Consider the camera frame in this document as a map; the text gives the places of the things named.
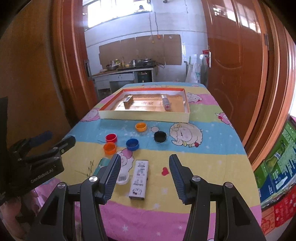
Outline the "person's left hand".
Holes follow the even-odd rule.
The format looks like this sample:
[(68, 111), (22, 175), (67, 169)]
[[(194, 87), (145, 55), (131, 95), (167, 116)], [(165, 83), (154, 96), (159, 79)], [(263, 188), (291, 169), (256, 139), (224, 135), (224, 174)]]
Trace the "person's left hand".
[(30, 229), (28, 219), (21, 214), (21, 198), (12, 198), (1, 206), (3, 223), (15, 240), (25, 240)]

